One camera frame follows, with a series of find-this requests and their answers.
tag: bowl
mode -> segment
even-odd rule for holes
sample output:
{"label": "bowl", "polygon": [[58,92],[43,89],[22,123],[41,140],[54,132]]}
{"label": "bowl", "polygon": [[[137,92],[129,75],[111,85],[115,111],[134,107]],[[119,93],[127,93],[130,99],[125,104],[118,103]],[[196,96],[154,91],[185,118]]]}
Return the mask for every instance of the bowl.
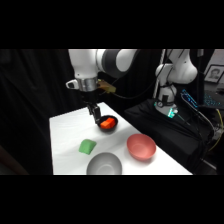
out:
{"label": "bowl", "polygon": [[95,156],[87,167],[87,175],[122,175],[121,161],[112,153]]}
{"label": "bowl", "polygon": [[[106,121],[108,118],[113,118],[115,120],[115,126],[113,128],[110,128],[110,129],[101,128],[100,124],[103,123],[104,121]],[[98,127],[100,128],[100,130],[102,132],[105,132],[105,133],[112,132],[112,131],[114,131],[116,129],[116,127],[118,125],[118,119],[116,117],[114,117],[114,116],[111,116],[111,115],[103,116],[103,117],[100,118],[100,122],[97,125],[98,125]]]}
{"label": "bowl", "polygon": [[127,147],[131,156],[140,161],[147,161],[156,153],[156,143],[143,134],[135,134],[129,137]]}

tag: pink bowl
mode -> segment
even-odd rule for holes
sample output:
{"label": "pink bowl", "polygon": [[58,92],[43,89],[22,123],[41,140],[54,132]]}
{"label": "pink bowl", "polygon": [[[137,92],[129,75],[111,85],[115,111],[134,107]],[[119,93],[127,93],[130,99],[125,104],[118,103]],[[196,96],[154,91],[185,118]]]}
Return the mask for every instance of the pink bowl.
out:
{"label": "pink bowl", "polygon": [[148,136],[135,134],[127,141],[129,153],[137,160],[146,161],[156,153],[156,143]]}

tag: gray bowl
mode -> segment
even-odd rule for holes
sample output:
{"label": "gray bowl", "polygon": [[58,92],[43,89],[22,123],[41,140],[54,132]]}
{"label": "gray bowl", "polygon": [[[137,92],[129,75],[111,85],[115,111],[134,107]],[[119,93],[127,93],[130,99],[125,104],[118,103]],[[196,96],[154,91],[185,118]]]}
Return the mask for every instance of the gray bowl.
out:
{"label": "gray bowl", "polygon": [[101,153],[90,161],[87,175],[122,175],[121,161],[111,153]]}

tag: cable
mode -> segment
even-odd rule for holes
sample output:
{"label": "cable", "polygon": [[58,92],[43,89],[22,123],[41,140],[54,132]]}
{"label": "cable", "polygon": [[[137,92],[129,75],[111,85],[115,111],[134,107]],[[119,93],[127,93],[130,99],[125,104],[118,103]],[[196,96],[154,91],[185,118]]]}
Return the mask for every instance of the cable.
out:
{"label": "cable", "polygon": [[221,115],[221,113],[220,113],[220,111],[218,109],[216,109],[216,111],[218,112],[220,120],[221,120],[222,134],[221,134],[220,138],[218,139],[218,141],[216,142],[216,144],[211,149],[208,150],[209,152],[211,152],[219,144],[219,142],[220,142],[220,140],[222,138],[222,135],[223,135],[223,131],[224,131],[222,115]]}
{"label": "cable", "polygon": [[[166,55],[166,49],[163,49],[162,50],[162,54],[161,54],[161,59],[160,59],[160,64],[159,65],[162,65],[163,64],[165,55]],[[156,80],[156,84],[155,84],[155,88],[154,88],[153,97],[152,97],[153,99],[156,99],[158,87],[159,87],[159,80],[157,79]]]}
{"label": "cable", "polygon": [[[175,99],[175,94],[174,94],[174,92],[173,92],[173,89],[170,87],[170,89],[171,89],[171,91],[172,91],[172,93],[173,93],[173,96],[174,96],[174,99]],[[203,143],[203,145],[205,145],[205,143],[204,143],[204,140],[203,140],[203,137],[202,137],[202,134],[201,134],[201,132],[199,131],[199,129],[196,127],[196,126],[194,126],[193,125],[193,127],[196,129],[196,131],[197,131],[197,133],[198,133],[198,135],[199,135],[199,137],[200,137],[200,140],[202,141],[202,143]]]}
{"label": "cable", "polygon": [[[187,105],[188,105],[188,107],[190,108],[190,111],[191,111],[191,118],[190,118],[191,123],[194,124],[194,121],[193,121],[193,117],[194,117],[194,116],[193,116],[193,112],[192,112],[192,111],[194,111],[194,110],[192,109],[192,107],[191,107],[189,104],[187,104]],[[200,136],[201,141],[202,141],[203,145],[205,146],[206,144],[204,143],[202,134],[201,134],[200,130],[198,129],[198,126],[195,126],[195,125],[192,125],[192,126],[193,126],[193,127],[196,129],[196,131],[198,132],[198,135]]]}
{"label": "cable", "polygon": [[[202,57],[199,57],[198,71],[201,70],[201,63],[202,63]],[[197,76],[197,104],[198,105],[199,105],[199,87],[200,87],[199,74],[200,73],[198,72],[198,76]],[[201,135],[200,124],[199,124],[199,116],[197,116],[197,129],[198,129],[198,133],[200,133],[200,135]]]}
{"label": "cable", "polygon": [[217,127],[215,127],[215,131],[218,132],[220,129],[221,129],[221,128],[220,128],[220,125],[217,124]]}
{"label": "cable", "polygon": [[140,93],[139,95],[134,96],[134,97],[124,97],[124,96],[119,96],[119,95],[117,95],[116,93],[112,93],[112,94],[113,94],[114,96],[116,96],[116,97],[119,97],[119,98],[121,98],[121,99],[125,99],[125,100],[134,100],[134,99],[136,99],[136,98],[138,98],[138,97],[144,95],[144,94],[145,94],[145,93],[152,87],[152,85],[153,85],[154,82],[157,80],[157,78],[160,76],[160,74],[161,74],[161,72],[163,71],[163,69],[164,69],[164,67],[165,67],[165,65],[166,65],[166,63],[167,63],[167,61],[169,60],[170,55],[172,54],[172,52],[173,52],[173,49],[170,51],[170,53],[169,53],[169,55],[168,55],[168,57],[167,57],[167,59],[166,59],[164,65],[163,65],[163,67],[161,68],[159,74],[155,77],[155,79],[153,80],[153,82],[150,84],[150,86],[149,86],[144,92],[142,92],[142,93]]}
{"label": "cable", "polygon": [[[192,130],[190,130],[190,129],[188,129],[187,127],[185,127],[185,126],[182,126],[186,131],[188,131],[188,132],[190,132],[192,135],[190,135],[190,137],[192,137],[192,138],[194,138],[194,136],[193,135],[195,135],[195,133],[192,131]],[[202,140],[202,143],[203,143],[203,145],[205,145],[204,144],[204,141],[203,141],[203,138],[202,138],[202,135],[201,135],[201,133],[199,133],[199,130],[195,127],[195,129],[197,130],[197,132],[198,132],[198,134],[199,134],[199,137],[197,136],[197,140]]]}
{"label": "cable", "polygon": [[212,130],[213,130],[213,132],[214,132],[214,134],[215,134],[215,128],[214,128],[214,126],[213,126],[213,124],[211,123],[211,121],[204,115],[204,114],[202,114],[200,111],[198,111],[197,109],[195,109],[189,102],[187,102],[184,98],[183,98],[183,94],[181,93],[181,98],[182,98],[182,100],[185,102],[185,103],[187,103],[191,108],[193,108],[198,114],[200,114],[210,125],[211,125],[211,127],[212,127]]}
{"label": "cable", "polygon": [[166,117],[164,117],[163,115],[161,115],[161,117],[154,117],[153,120],[155,123],[161,123],[163,124],[164,127],[168,127],[176,132],[181,133],[182,135],[185,135],[187,137],[191,137],[195,140],[200,140],[200,138],[195,135],[195,132],[193,132],[191,129],[189,129],[187,126],[181,125],[180,123],[175,121],[175,120],[167,120]]}
{"label": "cable", "polygon": [[[170,70],[170,72],[169,72],[169,74],[168,74],[168,76],[167,76],[167,79],[166,79],[167,84],[169,84],[168,79],[169,79],[169,76],[170,76],[170,73],[171,73],[171,71],[172,71],[172,70],[173,70],[173,67],[171,68],[171,70]],[[174,94],[173,88],[172,88],[172,86],[169,86],[169,88],[171,89],[171,91],[172,91],[172,93],[173,93],[174,103],[175,103],[176,96],[175,96],[175,94]],[[204,143],[203,138],[202,138],[202,134],[201,134],[201,132],[200,132],[199,128],[195,127],[195,129],[197,130],[197,132],[198,132],[198,134],[199,134],[199,136],[200,136],[200,138],[201,138],[202,142]]]}

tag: white table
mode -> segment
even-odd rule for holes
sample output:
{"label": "white table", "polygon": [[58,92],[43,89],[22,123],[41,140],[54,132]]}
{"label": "white table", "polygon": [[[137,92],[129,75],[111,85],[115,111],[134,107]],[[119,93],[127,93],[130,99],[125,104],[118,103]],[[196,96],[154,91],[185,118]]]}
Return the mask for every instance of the white table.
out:
{"label": "white table", "polygon": [[[105,103],[99,106],[102,115],[114,115],[119,120],[116,131],[111,135],[100,131],[87,108],[50,119],[55,175],[86,175],[91,159],[102,152],[113,153],[120,159],[123,175],[191,175],[159,147],[151,161],[135,160],[129,154],[126,142],[131,135],[139,131]],[[91,155],[79,152],[79,146],[85,139],[97,142]]]}

